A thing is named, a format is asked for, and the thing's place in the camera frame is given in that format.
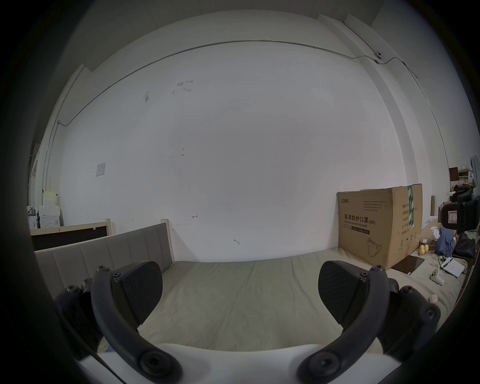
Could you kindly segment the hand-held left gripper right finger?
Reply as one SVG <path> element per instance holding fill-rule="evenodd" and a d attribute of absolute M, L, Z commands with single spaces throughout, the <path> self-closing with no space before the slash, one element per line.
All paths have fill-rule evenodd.
<path fill-rule="evenodd" d="M 319 273 L 321 301 L 342 327 L 333 342 L 297 368 L 304 384 L 326 384 L 345 373 L 375 339 L 383 354 L 404 362 L 434 335 L 441 310 L 411 285 L 399 287 L 381 265 L 368 271 L 345 261 L 326 261 Z"/>

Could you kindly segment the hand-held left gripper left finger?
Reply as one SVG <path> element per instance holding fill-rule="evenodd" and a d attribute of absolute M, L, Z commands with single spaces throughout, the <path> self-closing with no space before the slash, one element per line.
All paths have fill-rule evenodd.
<path fill-rule="evenodd" d="M 150 382 L 178 383 L 183 375 L 178 360 L 138 333 L 162 292 L 161 269 L 155 261 L 134 262 L 113 271 L 100 265 L 81 286 L 67 286 L 57 295 L 56 307 L 75 360 L 93 357 L 123 382 L 97 353 L 106 339 L 125 363 Z"/>

